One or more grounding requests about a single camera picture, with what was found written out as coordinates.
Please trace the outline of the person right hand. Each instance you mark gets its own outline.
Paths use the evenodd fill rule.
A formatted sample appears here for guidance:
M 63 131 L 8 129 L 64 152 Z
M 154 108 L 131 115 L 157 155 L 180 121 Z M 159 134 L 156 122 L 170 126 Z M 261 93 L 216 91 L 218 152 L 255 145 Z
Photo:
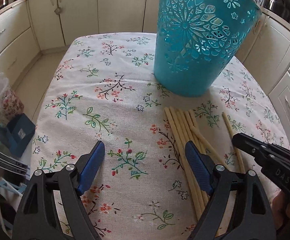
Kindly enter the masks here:
M 283 191 L 273 199 L 271 209 L 275 228 L 278 230 L 286 219 L 290 219 L 290 203 Z

